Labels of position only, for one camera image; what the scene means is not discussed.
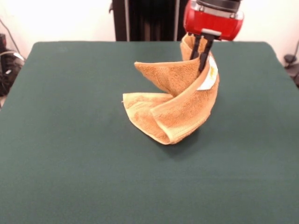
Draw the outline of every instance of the towel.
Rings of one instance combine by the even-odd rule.
[[[136,69],[165,93],[123,94],[132,124],[163,145],[176,144],[192,134],[209,118],[216,101],[220,78],[215,59],[210,53],[199,74],[199,57],[190,60],[194,40],[194,36],[183,37],[180,62],[135,62]],[[202,38],[199,55],[205,44]]]

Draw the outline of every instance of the green tablecloth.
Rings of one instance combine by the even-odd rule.
[[[272,48],[217,42],[209,120],[175,146],[135,128],[135,61],[178,42],[34,45],[0,112],[1,224],[297,224],[299,92]]]

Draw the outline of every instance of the white tag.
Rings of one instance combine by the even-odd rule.
[[[218,68],[213,57],[209,56],[210,69],[206,76],[205,81],[197,90],[210,90],[216,82],[218,75]]]

